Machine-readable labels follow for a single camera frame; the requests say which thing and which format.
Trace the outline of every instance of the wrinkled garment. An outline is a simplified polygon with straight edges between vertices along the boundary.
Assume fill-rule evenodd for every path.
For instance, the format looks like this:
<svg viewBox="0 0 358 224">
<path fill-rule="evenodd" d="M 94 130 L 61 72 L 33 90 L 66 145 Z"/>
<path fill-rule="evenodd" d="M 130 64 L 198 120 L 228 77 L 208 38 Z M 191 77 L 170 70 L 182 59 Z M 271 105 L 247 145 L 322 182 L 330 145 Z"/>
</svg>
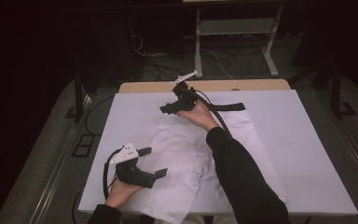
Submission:
<svg viewBox="0 0 358 224">
<path fill-rule="evenodd" d="M 266 182 L 286 200 L 286 194 L 270 164 L 269 158 L 246 110 L 220 113 L 231 134 L 250 152 Z M 154 173 L 168 168 L 167 175 L 158 179 L 152 189 L 143 189 L 126 205 L 151 217 L 170 223 L 181 223 L 193 204 L 202 179 L 216 185 L 216 194 L 226 197 L 217 181 L 212 151 L 206 144 L 206 132 L 190 121 L 175 115 L 162 116 L 152 139 L 152 153 L 138 166 Z"/>
</svg>

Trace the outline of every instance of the dark background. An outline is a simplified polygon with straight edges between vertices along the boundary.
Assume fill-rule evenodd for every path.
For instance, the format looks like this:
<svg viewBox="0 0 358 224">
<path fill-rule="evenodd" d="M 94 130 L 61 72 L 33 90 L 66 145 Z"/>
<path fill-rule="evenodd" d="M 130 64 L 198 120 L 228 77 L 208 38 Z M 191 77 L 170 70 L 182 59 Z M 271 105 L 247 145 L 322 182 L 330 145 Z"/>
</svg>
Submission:
<svg viewBox="0 0 358 224">
<path fill-rule="evenodd" d="M 119 4 L 92 2 L 92 7 Z M 358 84 L 358 3 L 340 1 L 337 7 L 335 1 L 317 2 L 286 7 L 279 34 L 305 34 L 296 65 L 307 67 L 326 52 L 338 52 L 343 56 L 344 75 Z M 175 52 L 181 51 L 181 35 L 195 30 L 192 10 L 159 16 L 60 10 L 84 6 L 86 1 L 0 1 L 0 208 L 51 108 L 76 75 L 91 93 L 99 87 L 136 81 L 142 59 L 132 51 L 131 29 L 149 45 Z M 238 11 L 211 10 L 203 15 L 237 17 Z M 266 13 L 261 8 L 253 12 Z M 135 21 L 131 26 L 129 17 Z M 177 29 L 159 29 L 169 26 Z M 176 48 L 167 43 L 175 43 Z"/>
</svg>

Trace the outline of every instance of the white tabletop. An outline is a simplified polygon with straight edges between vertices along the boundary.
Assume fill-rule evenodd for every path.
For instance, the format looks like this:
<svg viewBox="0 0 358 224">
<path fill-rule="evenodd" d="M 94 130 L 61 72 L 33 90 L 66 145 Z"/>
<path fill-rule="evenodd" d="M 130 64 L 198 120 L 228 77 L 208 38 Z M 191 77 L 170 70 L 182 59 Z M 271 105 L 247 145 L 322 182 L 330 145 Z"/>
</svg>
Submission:
<svg viewBox="0 0 358 224">
<path fill-rule="evenodd" d="M 269 159 L 288 195 L 291 215 L 344 216 L 357 210 L 329 160 L 296 91 L 210 91 L 216 105 L 243 102 Z M 148 147 L 161 120 L 159 107 L 176 101 L 172 92 L 118 93 L 92 164 L 79 210 L 92 212 L 103 203 L 103 164 L 128 142 Z M 201 182 L 190 213 L 224 214 L 214 189 Z"/>
</svg>

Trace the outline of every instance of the black jacket sleeve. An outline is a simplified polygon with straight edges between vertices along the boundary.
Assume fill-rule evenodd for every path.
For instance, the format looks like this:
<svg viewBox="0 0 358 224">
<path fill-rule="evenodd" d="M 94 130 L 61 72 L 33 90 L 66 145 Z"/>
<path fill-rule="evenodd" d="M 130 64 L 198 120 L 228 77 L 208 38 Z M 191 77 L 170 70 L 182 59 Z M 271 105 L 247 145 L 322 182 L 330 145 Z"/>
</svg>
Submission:
<svg viewBox="0 0 358 224">
<path fill-rule="evenodd" d="M 211 129 L 206 140 L 238 223 L 289 223 L 285 204 L 266 183 L 244 146 L 221 128 Z"/>
<path fill-rule="evenodd" d="M 120 217 L 121 212 L 116 208 L 98 204 L 88 224 L 117 224 L 120 221 Z"/>
</svg>

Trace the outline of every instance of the black cable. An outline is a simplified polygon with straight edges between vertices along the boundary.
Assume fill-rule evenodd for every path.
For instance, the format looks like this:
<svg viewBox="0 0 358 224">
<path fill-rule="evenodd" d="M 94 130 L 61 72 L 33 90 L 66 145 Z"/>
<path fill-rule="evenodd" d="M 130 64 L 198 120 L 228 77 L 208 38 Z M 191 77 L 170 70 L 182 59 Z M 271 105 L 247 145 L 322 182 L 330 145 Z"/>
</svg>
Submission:
<svg viewBox="0 0 358 224">
<path fill-rule="evenodd" d="M 211 51 L 211 50 L 209 50 L 209 49 L 202 49 L 202 50 L 205 50 L 205 51 L 207 51 L 209 54 L 212 54 L 213 55 L 213 52 Z M 215 59 L 215 57 L 214 57 L 214 55 L 213 55 L 213 57 L 211 56 L 211 58 L 213 59 L 213 60 L 215 60 L 215 61 L 220 61 L 220 63 L 225 63 L 226 62 L 226 64 L 227 64 L 227 67 L 229 67 L 229 66 L 231 66 L 231 65 L 233 65 L 233 64 L 235 64 L 235 63 L 237 63 L 237 54 L 241 51 L 241 49 L 237 49 L 237 51 L 235 52 L 235 53 L 228 53 L 228 52 L 225 52 L 225 51 L 222 51 L 222 50 L 219 50 L 220 52 L 222 52 L 222 53 L 225 53 L 225 54 L 228 54 L 229 56 L 227 56 L 227 57 L 220 57 L 220 58 L 218 58 L 219 60 L 216 60 Z"/>
<path fill-rule="evenodd" d="M 167 69 L 168 67 L 166 66 L 161 66 L 159 64 L 156 64 L 156 63 L 148 63 L 147 64 L 148 66 L 153 66 L 155 67 L 156 69 L 158 69 L 159 71 L 159 74 L 158 74 L 158 78 L 156 79 L 156 81 L 174 81 L 176 79 L 176 77 L 168 77 L 166 72 L 162 69 Z M 178 69 L 175 69 L 175 68 L 170 68 L 171 70 L 175 70 L 176 72 L 180 73 L 181 75 L 183 74 L 183 72 L 181 72 L 180 70 Z"/>
<path fill-rule="evenodd" d="M 208 98 L 208 96 L 205 95 L 205 93 L 203 93 L 202 91 L 196 91 L 196 92 L 201 93 L 208 100 L 209 104 L 212 104 L 211 100 Z"/>
<path fill-rule="evenodd" d="M 217 44 L 217 47 L 218 48 L 221 48 L 221 45 L 220 45 L 220 41 L 214 41 L 214 43 L 215 44 Z M 220 50 L 220 49 L 218 49 L 218 51 L 220 51 L 220 52 L 223 52 L 223 53 L 225 53 L 225 54 L 228 54 L 229 56 L 228 57 L 226 57 L 226 58 L 222 58 L 222 60 L 226 60 L 226 59 L 229 59 L 229 58 L 231 58 L 231 57 L 235 57 L 238 53 L 240 53 L 240 51 L 241 50 L 243 50 L 244 49 L 244 46 L 246 45 L 246 41 L 242 41 L 241 42 L 241 45 L 237 48 L 237 50 L 234 52 L 234 53 L 228 53 L 228 52 L 226 52 L 226 51 L 224 51 L 224 50 Z M 210 50 L 210 49 L 208 49 L 208 44 L 207 44 L 207 42 L 206 41 L 201 41 L 201 50 Z"/>
<path fill-rule="evenodd" d="M 183 76 L 183 75 L 185 74 L 184 72 L 182 72 L 182 71 L 179 70 L 180 68 L 179 68 L 179 69 L 178 69 L 178 68 L 172 68 L 172 67 L 169 67 L 169 66 L 164 66 L 164 65 L 161 65 L 161 64 L 156 64 L 156 63 L 151 63 L 151 62 L 148 62 L 148 63 L 153 64 L 153 65 L 155 65 L 155 66 L 158 66 L 158 67 L 160 67 L 160 68 L 173 70 L 173 71 L 175 71 L 175 72 L 180 73 L 181 76 Z"/>
<path fill-rule="evenodd" d="M 151 67 L 154 67 L 154 68 L 156 68 L 156 69 L 158 70 L 158 76 L 155 76 L 155 74 L 153 74 L 153 73 L 150 72 L 150 71 L 146 71 L 146 73 L 149 73 L 150 75 L 152 75 L 153 77 L 156 78 L 155 81 L 161 81 L 161 80 L 162 80 L 162 79 L 161 79 L 162 71 L 161 71 L 161 69 L 160 69 L 158 66 L 155 66 L 154 64 L 146 64 L 146 66 L 151 66 Z"/>
<path fill-rule="evenodd" d="M 91 112 L 92 112 L 95 108 L 97 108 L 97 107 L 98 107 L 99 105 L 101 105 L 102 103 L 108 101 L 109 99 L 113 98 L 114 96 L 115 96 L 115 95 L 111 95 L 111 96 L 109 96 L 109 97 L 103 99 L 100 103 L 98 103 L 97 105 L 95 105 L 95 106 L 89 111 L 89 113 L 87 114 L 86 120 L 84 121 L 84 128 L 86 129 L 86 131 L 87 131 L 89 134 L 92 134 L 92 135 L 95 135 L 95 136 L 102 136 L 101 133 L 93 133 L 92 131 L 90 131 L 89 126 L 88 126 L 88 124 L 87 124 L 87 121 L 89 120 L 89 116 L 90 116 Z"/>
<path fill-rule="evenodd" d="M 213 53 L 211 53 L 211 52 L 209 52 L 208 50 L 206 50 L 206 49 L 204 49 L 206 52 L 207 52 L 207 54 L 205 55 L 205 54 L 201 54 L 201 57 L 205 60 L 205 62 L 206 63 L 208 63 L 210 66 L 212 66 L 212 67 L 216 67 L 216 68 L 229 68 L 232 64 L 231 63 L 229 63 L 229 61 L 227 61 L 227 60 L 220 60 L 218 57 L 217 57 L 217 55 L 213 55 Z M 212 62 L 211 62 L 211 60 L 212 61 L 214 61 L 214 62 L 218 62 L 219 63 L 219 65 L 215 65 L 215 64 L 213 64 Z"/>
<path fill-rule="evenodd" d="M 168 72 L 166 72 L 166 71 L 163 71 L 163 73 L 162 73 L 163 75 L 164 75 L 164 77 L 167 79 L 167 80 L 169 80 L 169 81 L 174 81 L 174 80 L 176 80 L 178 77 L 170 77 L 169 75 L 168 75 Z"/>
<path fill-rule="evenodd" d="M 120 150 L 121 149 L 118 149 L 114 151 L 112 154 L 110 154 L 109 158 L 107 159 L 106 163 L 103 166 L 103 195 L 105 199 L 107 199 L 107 196 L 109 195 L 109 187 L 107 186 L 107 173 L 109 171 L 109 162 L 110 160 L 112 160 L 113 156 L 115 156 L 115 154 L 118 153 Z"/>
<path fill-rule="evenodd" d="M 113 183 L 115 183 L 115 181 L 118 179 L 118 177 L 114 178 L 112 183 L 110 183 L 110 185 L 108 186 L 108 188 L 112 187 Z"/>
<path fill-rule="evenodd" d="M 193 62 L 193 59 L 194 59 L 194 57 L 190 57 L 190 60 L 188 60 L 188 62 L 184 66 L 176 68 L 176 69 L 185 69 L 185 68 L 189 67 L 191 62 Z"/>
<path fill-rule="evenodd" d="M 76 195 L 76 197 L 75 197 L 75 199 L 74 199 L 74 202 L 72 203 L 72 222 L 74 223 L 74 224 L 77 224 L 77 222 L 76 222 L 76 217 L 75 217 L 75 210 L 76 210 L 76 204 L 77 204 L 77 200 L 79 199 L 79 197 L 80 197 L 80 194 L 82 193 L 82 191 L 83 191 L 83 188 L 84 188 L 84 186 L 79 190 L 79 192 L 77 193 L 77 195 Z"/>
<path fill-rule="evenodd" d="M 146 74 L 149 74 L 150 76 L 154 77 L 155 80 L 154 81 L 161 81 L 161 72 L 159 72 L 158 75 L 154 74 L 153 71 L 147 71 L 147 70 L 144 70 L 144 73 Z"/>
<path fill-rule="evenodd" d="M 185 49 L 183 54 L 185 55 L 185 54 L 192 53 L 192 52 L 194 53 L 194 50 Z M 182 55 L 168 53 L 166 55 L 150 56 L 149 58 L 147 58 L 147 60 L 149 62 L 153 62 L 153 63 L 168 63 L 168 62 L 181 60 L 183 58 L 184 58 L 184 56 L 182 56 Z"/>
<path fill-rule="evenodd" d="M 210 105 L 206 100 L 204 100 L 202 97 L 200 97 L 198 94 L 196 94 L 193 91 L 190 90 L 182 90 L 185 92 L 188 92 L 194 96 L 197 97 L 197 99 L 199 99 L 201 102 L 203 102 L 206 106 L 208 106 L 208 108 L 212 111 L 212 113 L 214 113 L 214 115 L 217 117 L 217 119 L 219 120 L 220 124 L 223 126 L 223 129 L 226 130 L 227 134 L 229 137 L 232 138 L 231 132 L 229 131 L 227 125 L 225 124 L 225 122 L 223 121 L 222 117 L 219 115 L 219 113 L 212 107 L 212 105 Z"/>
</svg>

